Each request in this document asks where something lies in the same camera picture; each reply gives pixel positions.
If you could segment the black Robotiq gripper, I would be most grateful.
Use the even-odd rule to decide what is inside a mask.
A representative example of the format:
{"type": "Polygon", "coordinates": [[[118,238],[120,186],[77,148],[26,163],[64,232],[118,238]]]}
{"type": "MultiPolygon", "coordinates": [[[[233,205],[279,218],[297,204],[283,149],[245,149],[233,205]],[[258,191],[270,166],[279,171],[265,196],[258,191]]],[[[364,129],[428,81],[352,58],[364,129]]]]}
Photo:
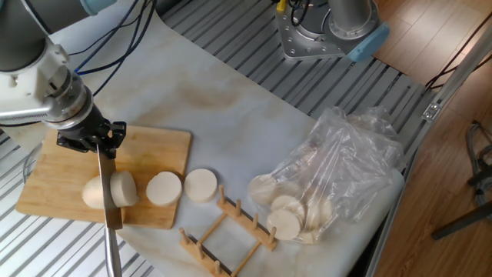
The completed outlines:
{"type": "Polygon", "coordinates": [[[126,132],[126,122],[112,122],[109,128],[108,120],[93,105],[88,115],[75,127],[58,131],[56,144],[77,152],[91,151],[114,159],[126,132]]]}

